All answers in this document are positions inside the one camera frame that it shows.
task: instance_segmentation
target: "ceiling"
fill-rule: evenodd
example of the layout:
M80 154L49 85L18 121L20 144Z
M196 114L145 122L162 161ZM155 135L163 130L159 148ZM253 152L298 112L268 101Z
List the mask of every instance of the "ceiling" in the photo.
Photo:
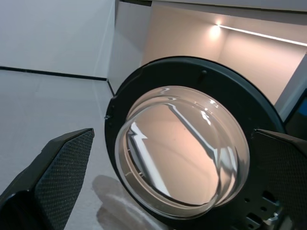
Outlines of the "ceiling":
M220 13L213 13L212 7L195 7L174 3L159 3L158 5L190 15L206 23L220 23L221 25L237 29L307 43L307 15L282 12L256 12L254 10L240 10L236 13L232 9L227 11L227 8L224 11L219 11Z

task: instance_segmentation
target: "led strip light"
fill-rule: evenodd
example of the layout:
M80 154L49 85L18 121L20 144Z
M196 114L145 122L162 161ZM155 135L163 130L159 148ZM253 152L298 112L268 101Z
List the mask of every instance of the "led strip light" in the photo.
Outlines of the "led strip light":
M220 28L225 28L225 29L229 29L229 30L243 32L243 33L250 34L250 35L256 35L256 36L266 37L266 38L270 38L270 39L274 39L274 40L278 40L278 41L282 41L282 42L288 42L288 43L296 44L296 45L299 45L299 46L307 46L306 43L302 43L302 42L296 42L296 41L283 39L283 38L279 38L279 37L274 37L274 36L270 36L270 35L259 34L259 33L251 32L251 31L247 31L247 30L236 29L236 28L232 28L232 27L224 26L224 25L217 25L217 26L220 27Z

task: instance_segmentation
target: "gray floor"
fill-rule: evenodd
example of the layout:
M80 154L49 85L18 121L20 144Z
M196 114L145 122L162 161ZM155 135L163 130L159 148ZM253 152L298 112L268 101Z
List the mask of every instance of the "gray floor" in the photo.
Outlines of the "gray floor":
M119 183L107 156L105 81L0 70L0 193L50 139L93 127L95 138L66 230L161 230Z

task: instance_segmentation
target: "white wall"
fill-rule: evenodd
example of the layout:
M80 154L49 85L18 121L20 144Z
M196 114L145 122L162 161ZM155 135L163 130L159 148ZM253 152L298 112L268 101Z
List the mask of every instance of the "white wall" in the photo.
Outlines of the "white wall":
M275 104L306 50L304 46L231 31L218 61L250 80Z
M106 77L114 0L2 0L0 65Z
M284 121L296 105L300 96L307 88L307 55L305 55L289 80L281 96L278 98L275 108Z
M108 79L114 92L141 66L151 7L119 2Z
M307 11L305 0L159 0L168 2L197 3L216 6L251 7L259 9L275 9L288 11Z
M169 7L155 6L142 63L168 56L217 61L228 31Z

